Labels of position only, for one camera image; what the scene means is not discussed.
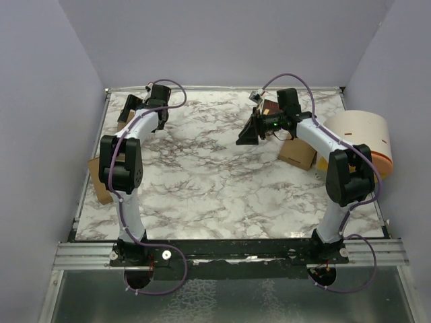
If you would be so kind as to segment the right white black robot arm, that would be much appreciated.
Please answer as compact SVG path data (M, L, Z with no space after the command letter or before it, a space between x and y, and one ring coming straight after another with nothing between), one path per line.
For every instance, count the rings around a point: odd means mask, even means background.
M250 118L238 135L237 145L256 145L269 132L285 130L292 139L310 145L327 160L325 188L330 199L324 217L312 233L310 257L324 263L341 248L343 232L348 217L374 190L374 168L369 146L354 145L330 131L317 121L313 112L301 109L298 93L294 88L277 91L278 109L265 114L264 90L250 94L256 104Z

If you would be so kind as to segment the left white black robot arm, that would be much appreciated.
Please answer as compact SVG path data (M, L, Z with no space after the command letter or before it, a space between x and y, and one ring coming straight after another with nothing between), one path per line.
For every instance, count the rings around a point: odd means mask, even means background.
M141 144L150 134L164 128L171 95L169 87L153 83L146 91L143 99L132 94L127 96L117 119L118 131L102 136L99 149L99 181L115 204L119 219L118 241L129 244L125 257L136 266L144 264L149 256L148 248L139 243L146 235L137 198L143 180Z

